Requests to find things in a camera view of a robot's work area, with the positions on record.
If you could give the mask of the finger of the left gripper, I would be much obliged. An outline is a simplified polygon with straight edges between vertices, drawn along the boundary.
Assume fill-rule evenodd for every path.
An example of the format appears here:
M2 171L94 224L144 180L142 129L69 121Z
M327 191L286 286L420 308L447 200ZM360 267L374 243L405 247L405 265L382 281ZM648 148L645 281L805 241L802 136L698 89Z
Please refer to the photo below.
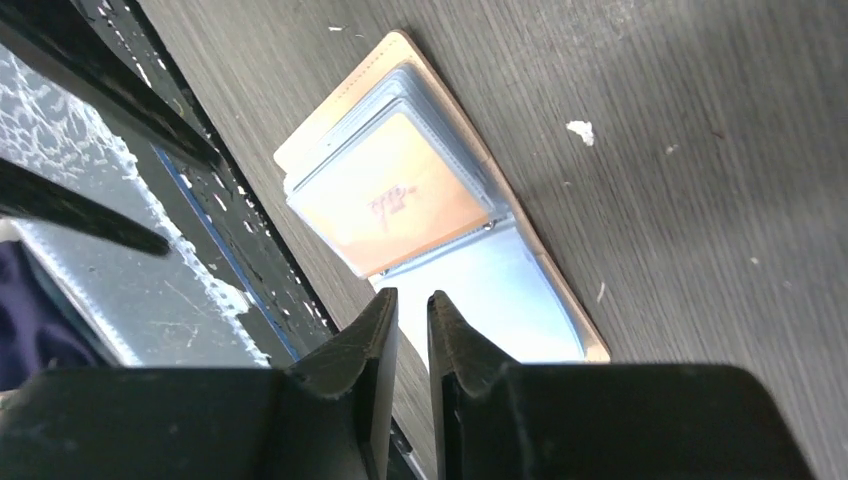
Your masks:
M198 169L221 156L102 41L69 1L3 1L1 43L30 68Z
M162 235L5 158L1 160L1 215L47 222L152 256L170 253Z

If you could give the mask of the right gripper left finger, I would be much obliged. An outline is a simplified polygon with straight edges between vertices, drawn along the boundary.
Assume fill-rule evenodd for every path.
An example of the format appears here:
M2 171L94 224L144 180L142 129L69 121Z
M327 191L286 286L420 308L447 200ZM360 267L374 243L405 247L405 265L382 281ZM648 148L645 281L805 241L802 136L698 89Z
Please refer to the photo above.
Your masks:
M382 479L397 291L285 369L50 370L1 414L5 479Z

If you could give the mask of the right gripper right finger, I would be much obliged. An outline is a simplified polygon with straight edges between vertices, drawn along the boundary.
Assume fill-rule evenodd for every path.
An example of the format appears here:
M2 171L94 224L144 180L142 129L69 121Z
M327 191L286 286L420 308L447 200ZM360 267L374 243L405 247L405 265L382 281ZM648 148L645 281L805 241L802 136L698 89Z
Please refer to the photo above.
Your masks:
M810 479L767 389L727 364L522 364L428 300L442 479Z

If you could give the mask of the beige card holder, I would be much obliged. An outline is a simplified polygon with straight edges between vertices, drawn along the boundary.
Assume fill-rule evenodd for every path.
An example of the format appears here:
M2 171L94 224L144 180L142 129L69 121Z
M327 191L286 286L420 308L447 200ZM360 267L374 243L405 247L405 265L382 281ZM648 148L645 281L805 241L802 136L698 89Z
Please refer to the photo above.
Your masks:
M352 274L399 294L428 356L425 306L445 292L525 363L611 358L497 162L404 31L383 37L276 150L287 205Z

